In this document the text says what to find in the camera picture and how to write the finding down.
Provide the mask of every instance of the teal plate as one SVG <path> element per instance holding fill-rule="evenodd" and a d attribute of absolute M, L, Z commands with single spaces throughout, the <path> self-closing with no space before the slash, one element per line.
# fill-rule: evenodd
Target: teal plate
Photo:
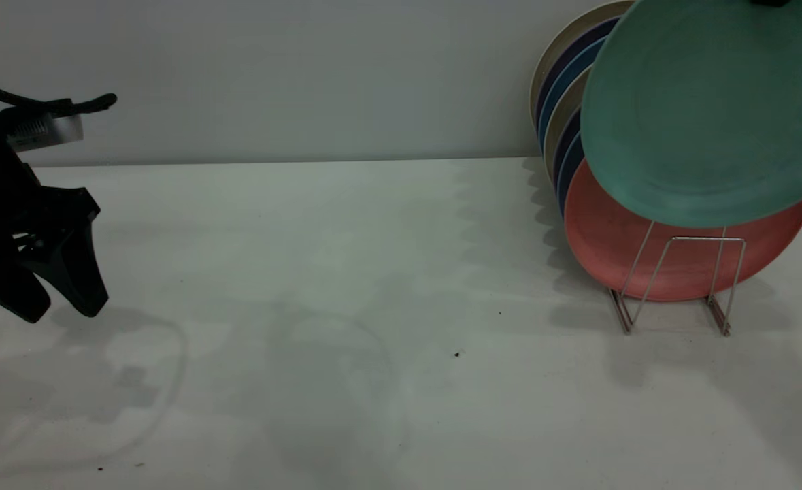
<path fill-rule="evenodd" d="M 802 0 L 634 3 L 591 69 L 582 139 L 603 189 L 660 223 L 802 201 Z"/>

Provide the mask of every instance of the wire plate stand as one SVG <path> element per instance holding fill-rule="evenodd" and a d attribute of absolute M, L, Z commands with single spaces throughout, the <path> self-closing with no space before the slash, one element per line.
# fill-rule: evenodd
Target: wire plate stand
<path fill-rule="evenodd" d="M 661 257 L 658 260 L 658 265 L 656 265 L 655 270 L 652 272 L 652 277 L 649 279 L 649 285 L 646 286 L 646 292 L 644 292 L 642 299 L 637 307 L 637 310 L 631 314 L 631 311 L 628 309 L 627 302 L 624 300 L 625 294 L 627 293 L 628 286 L 631 285 L 631 277 L 633 277 L 633 273 L 637 270 L 637 265 L 639 263 L 639 258 L 643 255 L 643 250 L 646 248 L 646 244 L 649 242 L 649 236 L 652 235 L 652 229 L 655 227 L 655 221 L 649 223 L 649 230 L 646 232 L 646 236 L 643 238 L 643 243 L 639 246 L 639 251 L 637 251 L 637 258 L 634 259 L 633 265 L 631 265 L 631 270 L 627 275 L 627 279 L 624 280 L 624 286 L 622 287 L 621 291 L 615 291 L 615 289 L 609 290 L 609 296 L 612 298 L 612 303 L 615 304 L 616 311 L 618 311 L 618 319 L 621 322 L 622 329 L 624 330 L 625 335 L 630 335 L 631 331 L 634 326 L 637 324 L 637 319 L 639 319 L 639 314 L 643 310 L 643 307 L 646 306 L 646 300 L 649 298 L 649 292 L 652 290 L 652 285 L 655 283 L 656 277 L 658 277 L 658 271 L 661 269 L 661 265 L 664 263 L 664 258 L 667 255 L 667 252 L 670 251 L 670 245 L 677 241 L 686 241 L 686 240 L 701 240 L 701 241 L 710 241 L 710 242 L 718 242 L 718 255 L 715 258 L 715 270 L 712 273 L 712 285 L 709 287 L 709 294 L 703 298 L 703 301 L 706 303 L 708 307 L 709 313 L 712 314 L 712 317 L 715 319 L 715 324 L 718 326 L 718 331 L 721 332 L 721 335 L 724 337 L 730 337 L 731 334 L 731 325 L 727 321 L 728 317 L 730 317 L 730 310 L 733 307 L 733 296 L 736 293 L 736 284 L 739 282 L 739 271 L 742 270 L 742 261 L 743 258 L 746 256 L 746 239 L 745 238 L 734 238 L 727 236 L 727 227 L 723 227 L 721 229 L 721 236 L 673 236 L 670 240 L 664 245 L 664 251 L 661 252 Z M 737 267 L 736 267 L 736 274 L 733 276 L 733 286 L 730 289 L 730 295 L 727 299 L 727 308 L 722 310 L 721 305 L 718 303 L 718 299 L 715 298 L 715 282 L 718 279 L 718 269 L 721 266 L 721 255 L 724 252 L 724 243 L 739 243 L 740 251 L 739 251 L 739 259 L 737 260 Z"/>

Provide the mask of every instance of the black cable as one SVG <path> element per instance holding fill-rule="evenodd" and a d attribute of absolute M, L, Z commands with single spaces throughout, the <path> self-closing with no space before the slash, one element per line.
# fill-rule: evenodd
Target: black cable
<path fill-rule="evenodd" d="M 74 114 L 92 114 L 92 112 L 104 111 L 117 101 L 117 96 L 113 93 L 106 93 L 101 97 L 96 97 L 87 102 L 72 103 L 71 100 L 56 100 L 44 102 L 43 100 L 29 99 L 16 93 L 10 93 L 0 89 L 0 102 L 17 108 L 33 108 L 42 111 L 49 111 L 57 116 L 71 116 Z"/>

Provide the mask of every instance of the red plate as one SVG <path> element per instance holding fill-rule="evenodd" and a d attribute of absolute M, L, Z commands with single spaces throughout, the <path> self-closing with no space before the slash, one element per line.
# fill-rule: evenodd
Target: red plate
<path fill-rule="evenodd" d="M 565 207 L 567 240 L 582 267 L 603 285 L 621 291 L 642 244 L 649 220 L 631 213 L 597 183 L 588 161 L 575 173 Z M 793 241 L 802 227 L 802 202 L 761 220 L 728 227 L 727 236 L 746 239 L 746 257 L 739 273 L 745 281 L 767 267 Z M 646 292 L 664 245 L 673 236 L 721 236 L 722 229 L 686 229 L 656 223 L 631 278 L 627 295 Z M 652 301 L 687 301 L 709 294 L 718 257 L 716 241 L 674 241 L 649 292 Z M 715 291 L 733 285 L 739 242 L 725 242 Z"/>

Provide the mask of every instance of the stack of plates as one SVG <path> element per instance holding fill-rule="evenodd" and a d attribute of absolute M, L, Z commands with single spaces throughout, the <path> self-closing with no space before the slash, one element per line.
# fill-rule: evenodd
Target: stack of plates
<path fill-rule="evenodd" d="M 591 276 L 642 297 L 673 236 L 746 240 L 740 281 L 802 227 L 802 0 L 608 3 L 565 27 L 531 84 L 569 245 Z M 649 298 L 709 294 L 718 241 L 671 245 Z M 724 245 L 715 291 L 733 284 Z"/>

